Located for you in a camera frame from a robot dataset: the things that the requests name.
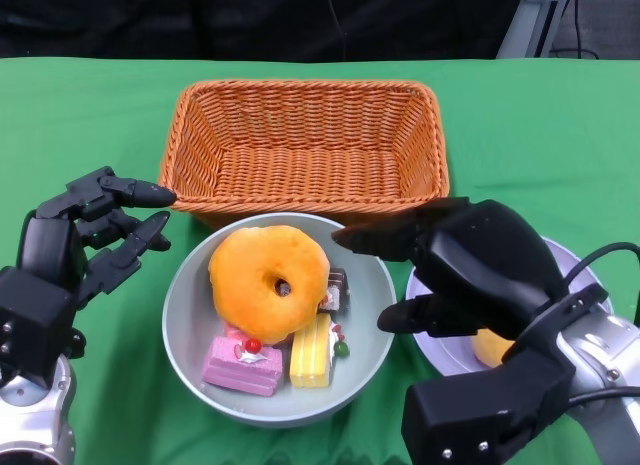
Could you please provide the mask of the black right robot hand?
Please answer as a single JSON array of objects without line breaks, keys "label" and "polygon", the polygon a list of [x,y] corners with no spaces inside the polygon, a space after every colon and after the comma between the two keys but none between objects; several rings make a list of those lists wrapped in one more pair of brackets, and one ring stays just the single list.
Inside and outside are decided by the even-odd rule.
[{"label": "black right robot hand", "polygon": [[494,200],[436,199],[331,237],[356,254],[411,262],[429,289],[379,315],[379,329],[390,333],[449,337],[487,328],[514,340],[568,294],[545,241]]}]

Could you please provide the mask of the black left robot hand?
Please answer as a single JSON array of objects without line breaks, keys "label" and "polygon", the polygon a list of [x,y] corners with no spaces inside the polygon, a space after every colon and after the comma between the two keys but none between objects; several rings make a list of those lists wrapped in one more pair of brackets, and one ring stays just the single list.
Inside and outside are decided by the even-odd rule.
[{"label": "black left robot hand", "polygon": [[17,267],[71,293],[82,309],[136,273],[146,251],[170,249],[162,230],[176,199],[168,188],[102,167],[26,219]]}]

